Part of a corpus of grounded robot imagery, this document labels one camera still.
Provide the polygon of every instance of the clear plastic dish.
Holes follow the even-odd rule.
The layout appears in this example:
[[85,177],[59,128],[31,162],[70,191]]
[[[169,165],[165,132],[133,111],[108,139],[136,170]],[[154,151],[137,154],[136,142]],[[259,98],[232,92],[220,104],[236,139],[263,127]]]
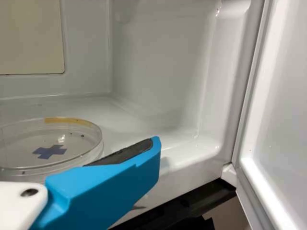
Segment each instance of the clear plastic dish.
[[45,178],[99,159],[101,129],[69,117],[19,121],[0,128],[0,181],[44,183]]

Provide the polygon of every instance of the black plastic base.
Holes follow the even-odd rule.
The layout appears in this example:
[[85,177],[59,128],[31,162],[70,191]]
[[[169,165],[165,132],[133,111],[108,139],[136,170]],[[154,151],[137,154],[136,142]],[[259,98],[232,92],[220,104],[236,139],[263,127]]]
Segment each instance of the black plastic base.
[[222,179],[216,179],[111,229],[173,229],[170,227],[175,227],[175,224],[185,219],[200,217],[202,214],[235,196],[235,187],[223,181]]

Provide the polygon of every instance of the white panel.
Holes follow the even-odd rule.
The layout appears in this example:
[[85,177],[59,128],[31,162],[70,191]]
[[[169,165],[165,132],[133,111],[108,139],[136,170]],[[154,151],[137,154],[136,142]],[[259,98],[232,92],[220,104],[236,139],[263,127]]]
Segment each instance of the white panel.
[[241,165],[276,229],[307,229],[307,2],[276,0]]
[[0,76],[0,98],[110,91],[107,0],[62,0],[65,73]]
[[64,72],[59,0],[2,0],[0,28],[0,74]]

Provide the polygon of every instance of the white plastic piece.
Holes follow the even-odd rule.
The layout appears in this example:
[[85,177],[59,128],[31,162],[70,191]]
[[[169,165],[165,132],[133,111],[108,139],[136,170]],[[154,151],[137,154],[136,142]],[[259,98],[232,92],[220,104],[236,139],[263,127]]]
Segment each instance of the white plastic piece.
[[[37,193],[22,196],[27,189],[36,189]],[[47,189],[41,184],[0,182],[0,229],[28,229],[45,207],[47,195]]]
[[232,163],[224,165],[221,178],[236,187],[236,171]]

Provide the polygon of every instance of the petri dish lid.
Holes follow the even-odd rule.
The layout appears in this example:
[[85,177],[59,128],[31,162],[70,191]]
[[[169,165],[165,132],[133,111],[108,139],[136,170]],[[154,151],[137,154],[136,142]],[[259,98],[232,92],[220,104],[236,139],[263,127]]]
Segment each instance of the petri dish lid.
[[102,151],[101,129],[87,120],[47,117],[8,124],[0,128],[0,179],[42,174],[41,182],[52,172],[94,161]]

